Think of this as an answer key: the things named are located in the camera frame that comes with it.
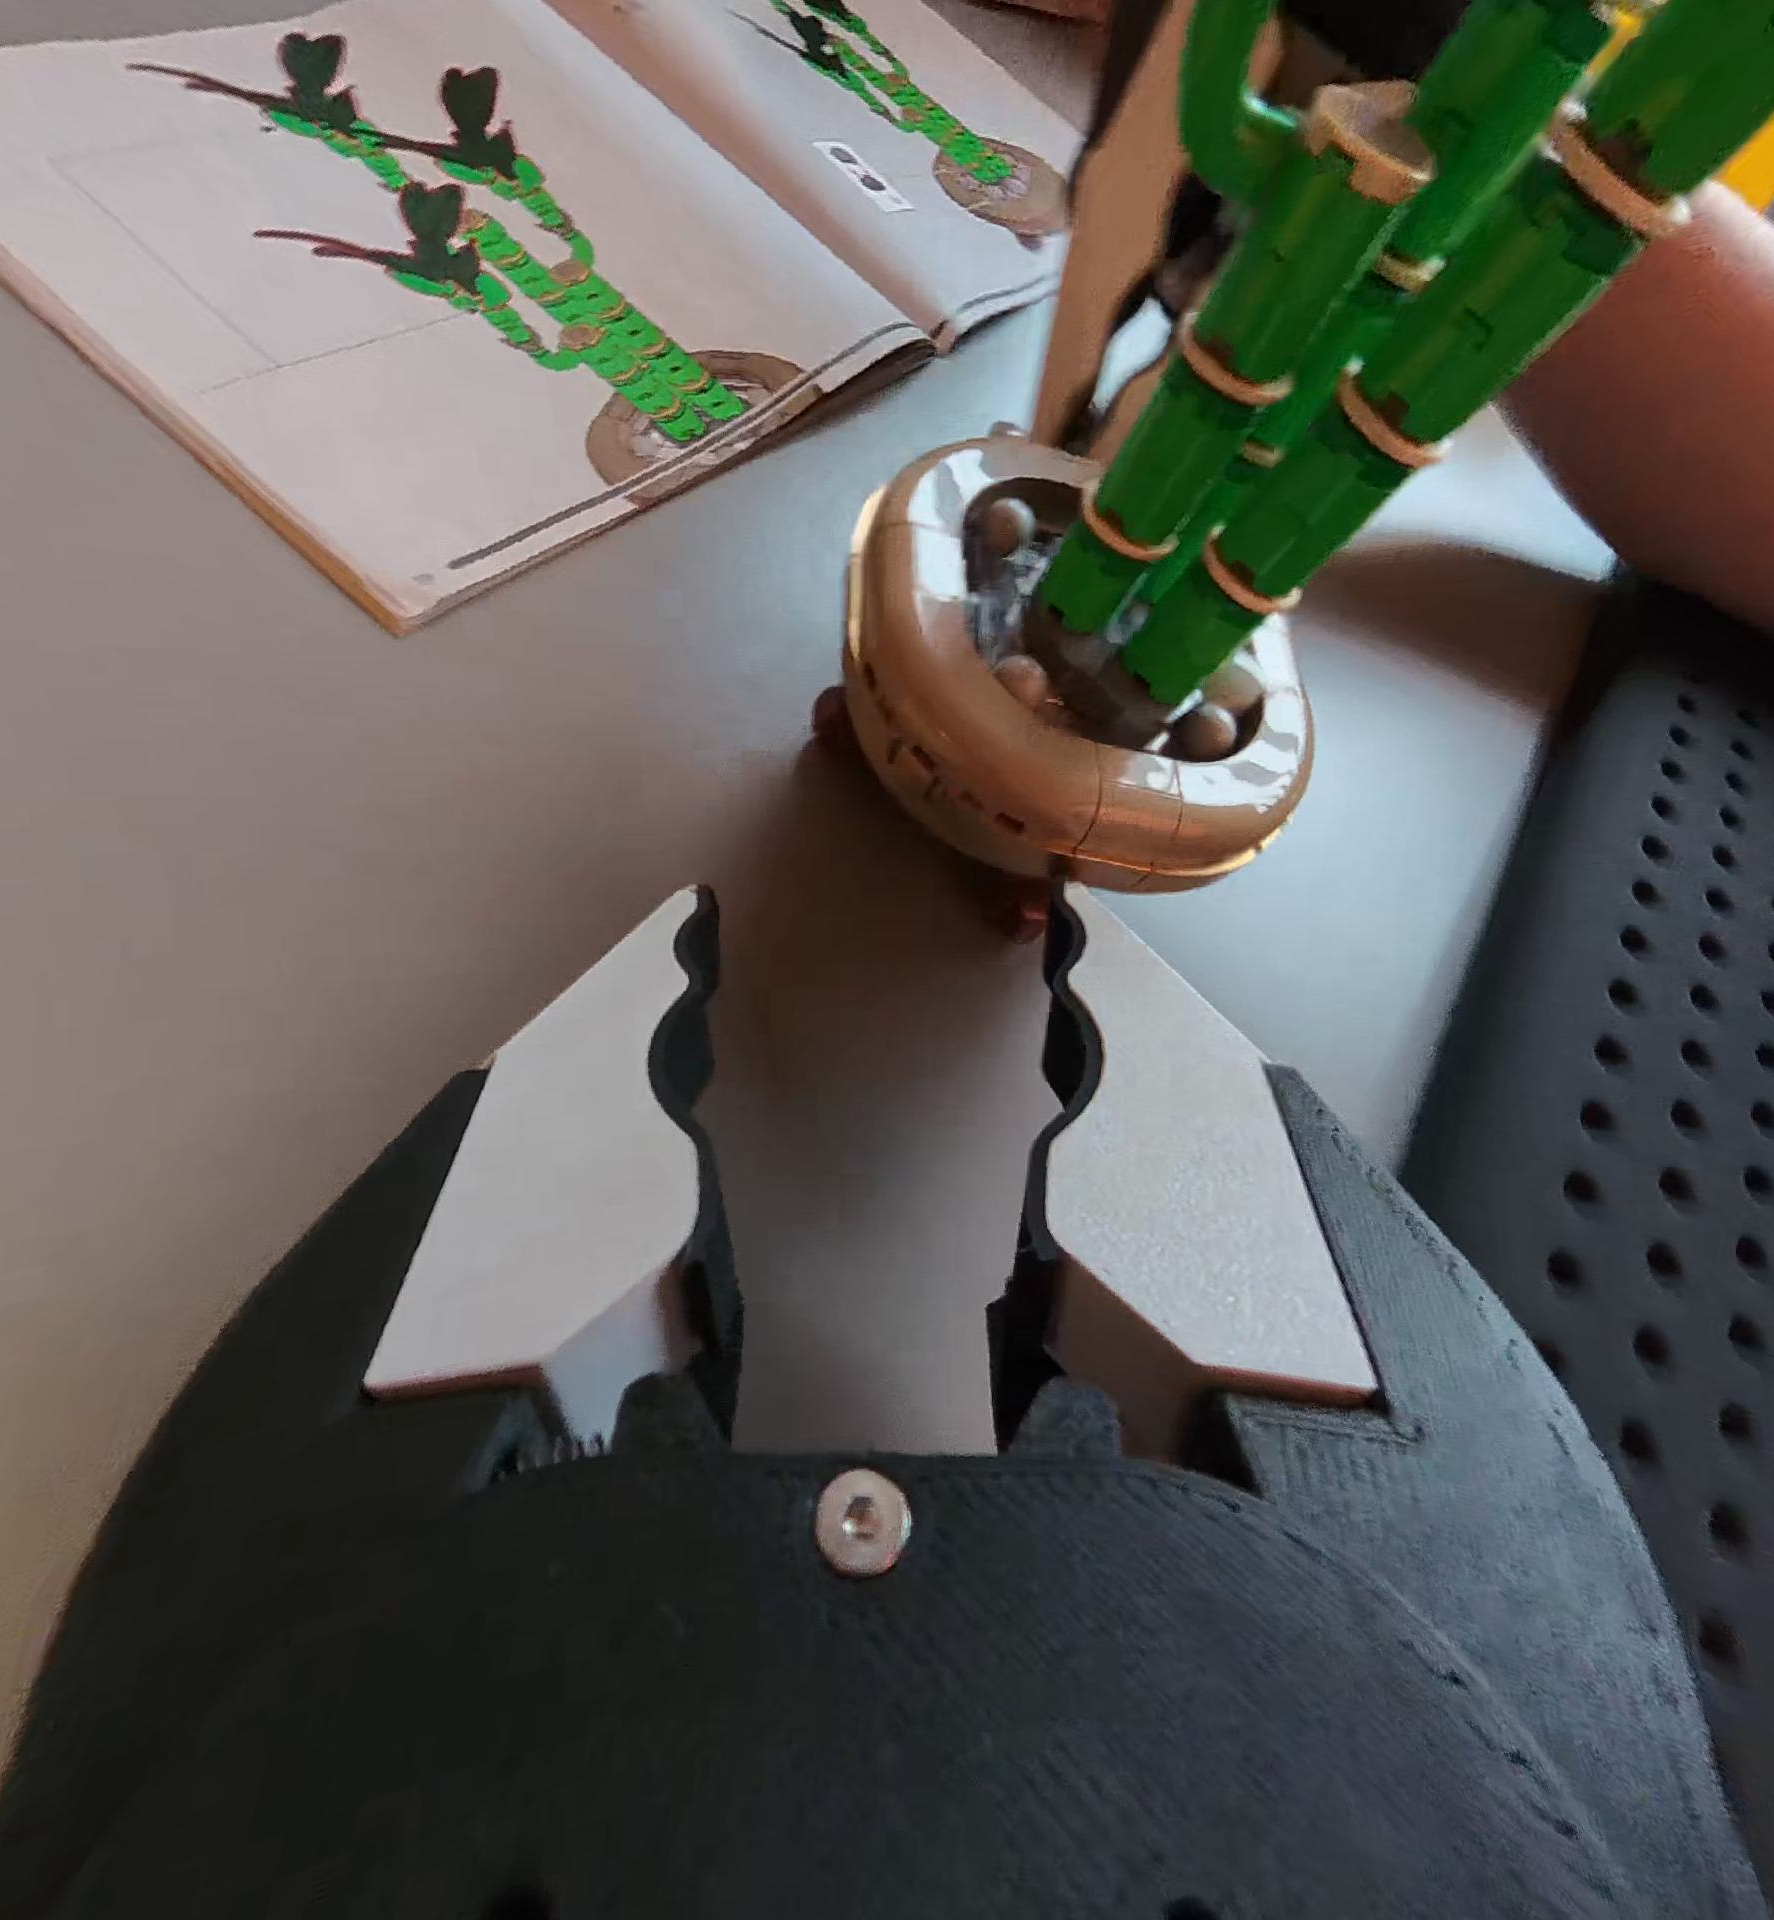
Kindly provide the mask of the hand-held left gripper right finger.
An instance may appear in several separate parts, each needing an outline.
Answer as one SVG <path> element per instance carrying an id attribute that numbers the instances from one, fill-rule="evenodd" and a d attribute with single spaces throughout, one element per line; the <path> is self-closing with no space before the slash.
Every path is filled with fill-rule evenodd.
<path id="1" fill-rule="evenodd" d="M 1014 1272 L 990 1309 L 995 1445 L 1054 1379 L 1102 1392 L 1138 1457 L 1214 1457 L 1222 1396 L 1379 1404 L 1269 1060 L 1092 889 L 1042 950 L 1042 1074 Z"/>

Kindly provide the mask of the lego instruction booklet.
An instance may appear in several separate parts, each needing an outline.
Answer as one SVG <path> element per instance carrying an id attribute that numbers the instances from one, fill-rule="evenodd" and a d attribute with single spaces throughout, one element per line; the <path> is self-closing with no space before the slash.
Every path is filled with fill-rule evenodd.
<path id="1" fill-rule="evenodd" d="M 1050 299 L 1079 147 L 925 5 L 0 45 L 0 283 L 409 634 Z"/>

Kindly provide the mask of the person's right forearm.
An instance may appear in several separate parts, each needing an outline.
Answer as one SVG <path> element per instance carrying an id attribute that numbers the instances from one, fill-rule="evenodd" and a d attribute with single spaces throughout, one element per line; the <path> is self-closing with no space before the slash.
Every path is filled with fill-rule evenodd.
<path id="1" fill-rule="evenodd" d="M 1774 224 L 1690 197 L 1499 414 L 1619 558 L 1774 639 Z"/>

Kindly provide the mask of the green lego bamboo plant model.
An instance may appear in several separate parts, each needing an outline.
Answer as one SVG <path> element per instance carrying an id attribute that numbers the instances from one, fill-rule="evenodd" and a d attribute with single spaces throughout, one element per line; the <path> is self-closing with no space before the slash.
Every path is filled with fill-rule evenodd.
<path id="1" fill-rule="evenodd" d="M 1066 444 L 1002 429 L 856 521 L 821 740 L 1007 877 L 1180 894 L 1280 836 L 1310 581 L 1774 112 L 1774 5 L 1467 5 L 1281 98 L 1313 5 L 1192 5 L 1190 177 Z"/>

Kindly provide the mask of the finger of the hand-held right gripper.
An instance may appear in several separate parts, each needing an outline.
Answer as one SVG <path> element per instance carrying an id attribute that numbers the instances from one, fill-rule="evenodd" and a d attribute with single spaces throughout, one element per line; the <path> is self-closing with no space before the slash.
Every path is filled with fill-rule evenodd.
<path id="1" fill-rule="evenodd" d="M 1177 98 L 1190 2 L 1117 2 L 1069 189 L 1066 257 L 1035 400 L 1035 440 L 1066 444 L 1105 347 L 1159 268 L 1190 177 Z"/>

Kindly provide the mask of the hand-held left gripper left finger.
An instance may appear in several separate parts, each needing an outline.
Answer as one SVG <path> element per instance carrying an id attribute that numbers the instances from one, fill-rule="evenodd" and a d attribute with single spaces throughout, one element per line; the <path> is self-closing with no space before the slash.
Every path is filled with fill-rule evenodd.
<path id="1" fill-rule="evenodd" d="M 523 1386 L 580 1453 L 628 1389 L 683 1374 L 729 1435 L 747 1309 L 698 1118 L 719 910 L 684 886 L 486 1066 L 373 1352 L 398 1404 Z"/>

